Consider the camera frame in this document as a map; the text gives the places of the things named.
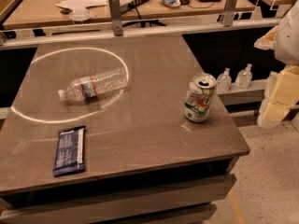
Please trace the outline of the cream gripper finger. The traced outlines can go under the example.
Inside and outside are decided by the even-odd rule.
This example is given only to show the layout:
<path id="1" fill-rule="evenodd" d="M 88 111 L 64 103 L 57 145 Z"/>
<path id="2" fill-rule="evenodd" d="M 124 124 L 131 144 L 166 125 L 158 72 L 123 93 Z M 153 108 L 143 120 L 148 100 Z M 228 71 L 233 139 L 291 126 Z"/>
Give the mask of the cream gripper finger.
<path id="1" fill-rule="evenodd" d="M 260 127 L 270 129 L 278 126 L 289 114 L 290 109 L 284 105 L 272 104 L 264 99 L 259 109 L 257 123 Z"/>
<path id="2" fill-rule="evenodd" d="M 287 65 L 276 75 L 274 88 L 270 91 L 270 102 L 295 106 L 299 102 L 299 66 Z"/>

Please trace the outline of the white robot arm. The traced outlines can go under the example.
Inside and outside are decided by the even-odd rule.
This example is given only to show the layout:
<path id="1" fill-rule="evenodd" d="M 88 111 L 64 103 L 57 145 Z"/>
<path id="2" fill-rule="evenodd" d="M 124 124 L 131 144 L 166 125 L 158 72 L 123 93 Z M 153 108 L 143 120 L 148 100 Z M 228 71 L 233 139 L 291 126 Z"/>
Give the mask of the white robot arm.
<path id="1" fill-rule="evenodd" d="M 257 119 L 260 127 L 274 128 L 299 102 L 299 1 L 254 47 L 272 49 L 275 58 L 286 64 L 279 73 L 270 73 Z"/>

